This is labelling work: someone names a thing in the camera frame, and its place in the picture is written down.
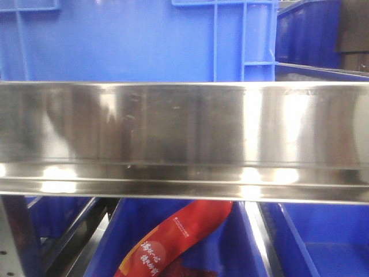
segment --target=blue storage bin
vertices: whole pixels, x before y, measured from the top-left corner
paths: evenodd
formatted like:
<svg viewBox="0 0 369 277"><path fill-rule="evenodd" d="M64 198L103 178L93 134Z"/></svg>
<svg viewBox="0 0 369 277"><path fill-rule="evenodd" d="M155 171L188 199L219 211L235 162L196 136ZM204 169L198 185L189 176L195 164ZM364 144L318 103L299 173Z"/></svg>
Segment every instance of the blue storage bin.
<svg viewBox="0 0 369 277"><path fill-rule="evenodd" d="M277 0L2 0L1 80L274 80Z"/></svg>
<svg viewBox="0 0 369 277"><path fill-rule="evenodd" d="M36 236L60 237L89 199L88 197L26 197Z"/></svg>
<svg viewBox="0 0 369 277"><path fill-rule="evenodd" d="M278 13L276 60L339 68L335 52L341 0L301 0Z"/></svg>
<svg viewBox="0 0 369 277"><path fill-rule="evenodd" d="M84 276L113 277L141 238L188 203L188 200L121 200ZM219 277L267 277L243 203L234 203L227 220L181 257L185 266L216 271Z"/></svg>
<svg viewBox="0 0 369 277"><path fill-rule="evenodd" d="M369 206L265 204L286 277L368 277Z"/></svg>

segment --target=red package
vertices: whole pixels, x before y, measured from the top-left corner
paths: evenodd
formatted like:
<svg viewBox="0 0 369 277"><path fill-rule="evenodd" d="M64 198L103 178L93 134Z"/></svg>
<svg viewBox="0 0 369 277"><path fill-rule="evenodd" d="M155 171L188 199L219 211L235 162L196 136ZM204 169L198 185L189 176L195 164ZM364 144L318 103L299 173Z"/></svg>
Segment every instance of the red package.
<svg viewBox="0 0 369 277"><path fill-rule="evenodd" d="M183 259L174 260L164 271L160 277L217 277L214 271L187 268L182 265Z"/></svg>
<svg viewBox="0 0 369 277"><path fill-rule="evenodd" d="M231 208L231 201L193 201L140 240L123 259L114 277L158 276L180 254L215 231Z"/></svg>

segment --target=perforated metal post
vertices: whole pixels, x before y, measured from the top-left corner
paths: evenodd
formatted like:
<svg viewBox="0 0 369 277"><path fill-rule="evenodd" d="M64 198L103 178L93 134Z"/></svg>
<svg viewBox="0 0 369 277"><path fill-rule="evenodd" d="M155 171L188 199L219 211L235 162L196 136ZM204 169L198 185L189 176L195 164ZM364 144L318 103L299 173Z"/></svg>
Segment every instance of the perforated metal post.
<svg viewBox="0 0 369 277"><path fill-rule="evenodd" d="M23 196L0 196L0 276L44 276Z"/></svg>

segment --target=blue plastic bin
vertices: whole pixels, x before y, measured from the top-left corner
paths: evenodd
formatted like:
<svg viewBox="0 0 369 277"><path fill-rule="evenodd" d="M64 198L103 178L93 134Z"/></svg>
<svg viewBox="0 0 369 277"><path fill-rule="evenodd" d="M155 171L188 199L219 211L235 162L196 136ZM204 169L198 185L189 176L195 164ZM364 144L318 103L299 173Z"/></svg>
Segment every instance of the blue plastic bin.
<svg viewBox="0 0 369 277"><path fill-rule="evenodd" d="M301 0L278 13L276 60L339 68L335 52L341 0Z"/></svg>
<svg viewBox="0 0 369 277"><path fill-rule="evenodd" d="M277 0L1 0L1 80L271 81Z"/></svg>
<svg viewBox="0 0 369 277"><path fill-rule="evenodd" d="M88 197L26 197L36 236L60 237L89 199Z"/></svg>
<svg viewBox="0 0 369 277"><path fill-rule="evenodd" d="M85 277L112 277L131 248L188 200L121 200L92 257ZM218 277L267 277L243 203L234 203L227 220L181 256L190 268L218 272Z"/></svg>
<svg viewBox="0 0 369 277"><path fill-rule="evenodd" d="M369 276L369 206L264 207L285 277Z"/></svg>

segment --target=stainless steel bar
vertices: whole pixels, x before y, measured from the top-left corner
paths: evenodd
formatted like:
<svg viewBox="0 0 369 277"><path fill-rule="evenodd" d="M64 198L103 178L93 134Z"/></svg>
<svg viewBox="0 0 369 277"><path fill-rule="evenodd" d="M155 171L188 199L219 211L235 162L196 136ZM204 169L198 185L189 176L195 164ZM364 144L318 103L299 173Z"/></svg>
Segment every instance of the stainless steel bar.
<svg viewBox="0 0 369 277"><path fill-rule="evenodd" d="M369 203L368 83L1 83L0 96L2 194Z"/></svg>
<svg viewBox="0 0 369 277"><path fill-rule="evenodd" d="M0 196L0 276L44 276L40 248L22 196Z"/></svg>
<svg viewBox="0 0 369 277"><path fill-rule="evenodd" d="M104 199L92 199L52 249L43 253L46 277L66 276L107 213Z"/></svg>
<svg viewBox="0 0 369 277"><path fill-rule="evenodd" d="M59 239L48 239L48 240L53 240L53 243L51 243L50 247L42 249L43 268L45 269L45 271L51 267L51 265L60 255L60 253L64 250L64 248L68 245L68 243L70 243L73 236L76 235L81 225L89 217L91 217L90 212L93 210L93 208L95 207L98 201L99 199L92 198L89 201L89 203L84 207L84 209L80 212L80 214L75 218L75 220L72 222L69 228L65 231L63 236L61 236ZM94 219L96 219L97 221L99 221L100 213L101 211L99 209L97 211L97 214L93 215ZM91 232L90 228L84 228L84 232L82 232L82 234L78 234L80 236L79 239L81 240L81 237L83 237L83 235L88 236L89 232Z"/></svg>
<svg viewBox="0 0 369 277"><path fill-rule="evenodd" d="M261 208L256 202L245 202L244 206L267 275L270 277L283 277L284 274L269 236Z"/></svg>
<svg viewBox="0 0 369 277"><path fill-rule="evenodd" d="M91 239L83 248L83 251L80 253L76 262L71 267L70 271L66 275L67 277L81 277L86 271L86 268L92 259L93 254L95 253L105 231L108 227L109 220L108 215L105 215L103 220L100 222L96 231L91 236Z"/></svg>

